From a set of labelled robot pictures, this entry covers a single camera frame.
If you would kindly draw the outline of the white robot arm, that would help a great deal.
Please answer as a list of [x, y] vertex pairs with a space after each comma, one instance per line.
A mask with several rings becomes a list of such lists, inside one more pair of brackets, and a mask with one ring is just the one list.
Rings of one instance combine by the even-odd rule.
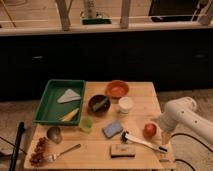
[[213, 122], [196, 113], [198, 106], [191, 97], [182, 97], [168, 101], [164, 111], [156, 119], [162, 137], [162, 144], [168, 144], [172, 132], [181, 123], [213, 145]]

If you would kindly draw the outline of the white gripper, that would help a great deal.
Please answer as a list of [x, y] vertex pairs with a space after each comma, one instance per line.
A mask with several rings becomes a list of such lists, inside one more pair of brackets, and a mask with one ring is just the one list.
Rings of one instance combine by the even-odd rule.
[[171, 133], [173, 132], [177, 126], [177, 121], [174, 120], [169, 114], [161, 113], [156, 119], [155, 122], [163, 131], [161, 133], [162, 136], [162, 144], [167, 145], [171, 139]]

